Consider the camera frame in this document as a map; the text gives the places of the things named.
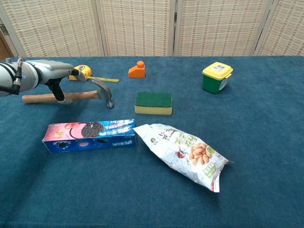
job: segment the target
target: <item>snack bag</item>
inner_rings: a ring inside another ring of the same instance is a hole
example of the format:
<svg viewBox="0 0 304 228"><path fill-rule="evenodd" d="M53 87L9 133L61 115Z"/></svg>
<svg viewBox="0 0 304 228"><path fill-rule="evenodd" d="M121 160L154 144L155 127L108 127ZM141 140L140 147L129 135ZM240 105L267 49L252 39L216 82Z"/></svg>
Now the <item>snack bag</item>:
<svg viewBox="0 0 304 228"><path fill-rule="evenodd" d="M219 192L219 175L229 161L200 138L160 123L145 124L134 130L170 168Z"/></svg>

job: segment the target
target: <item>yellow sponge layer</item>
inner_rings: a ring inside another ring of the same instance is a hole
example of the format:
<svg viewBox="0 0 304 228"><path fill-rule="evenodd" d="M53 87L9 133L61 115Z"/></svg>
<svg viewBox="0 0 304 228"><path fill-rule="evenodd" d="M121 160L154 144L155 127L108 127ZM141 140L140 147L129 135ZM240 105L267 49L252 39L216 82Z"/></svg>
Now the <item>yellow sponge layer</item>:
<svg viewBox="0 0 304 228"><path fill-rule="evenodd" d="M135 105L135 113L152 115L171 115L172 107L144 107Z"/></svg>

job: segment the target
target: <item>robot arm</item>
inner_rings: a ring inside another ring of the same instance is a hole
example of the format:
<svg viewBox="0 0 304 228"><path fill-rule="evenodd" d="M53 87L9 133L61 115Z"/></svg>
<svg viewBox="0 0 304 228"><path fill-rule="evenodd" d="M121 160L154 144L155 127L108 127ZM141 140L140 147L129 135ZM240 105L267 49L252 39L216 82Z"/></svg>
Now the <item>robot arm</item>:
<svg viewBox="0 0 304 228"><path fill-rule="evenodd" d="M61 79L69 75L86 81L85 75L68 63L44 59L24 61L22 58L12 63L8 58L5 63L0 63L0 96L18 95L19 92L33 89L38 84L45 84L58 102L70 103L59 86Z"/></svg>

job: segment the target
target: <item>wooden hammer handle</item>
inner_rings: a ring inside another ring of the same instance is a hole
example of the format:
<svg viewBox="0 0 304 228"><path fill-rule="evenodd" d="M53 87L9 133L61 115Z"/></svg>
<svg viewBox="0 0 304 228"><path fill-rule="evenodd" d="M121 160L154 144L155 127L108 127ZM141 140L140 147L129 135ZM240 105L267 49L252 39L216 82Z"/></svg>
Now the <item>wooden hammer handle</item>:
<svg viewBox="0 0 304 228"><path fill-rule="evenodd" d="M72 100L79 99L97 99L98 91L89 91L89 92L81 92L81 93L66 93L65 98L70 98ZM31 103L47 103L57 101L53 94L40 94L40 95L24 95L22 96L22 100L26 104Z"/></svg>

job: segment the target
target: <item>hammer head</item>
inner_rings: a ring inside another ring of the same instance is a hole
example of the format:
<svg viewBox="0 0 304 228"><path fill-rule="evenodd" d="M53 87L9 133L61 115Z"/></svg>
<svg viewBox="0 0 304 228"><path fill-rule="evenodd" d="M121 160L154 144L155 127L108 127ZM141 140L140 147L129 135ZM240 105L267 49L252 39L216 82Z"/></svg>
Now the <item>hammer head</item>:
<svg viewBox="0 0 304 228"><path fill-rule="evenodd" d="M93 79L92 82L100 89L97 93L98 98L106 101L107 108L114 108L114 102L112 101L112 93L110 88L100 80Z"/></svg>

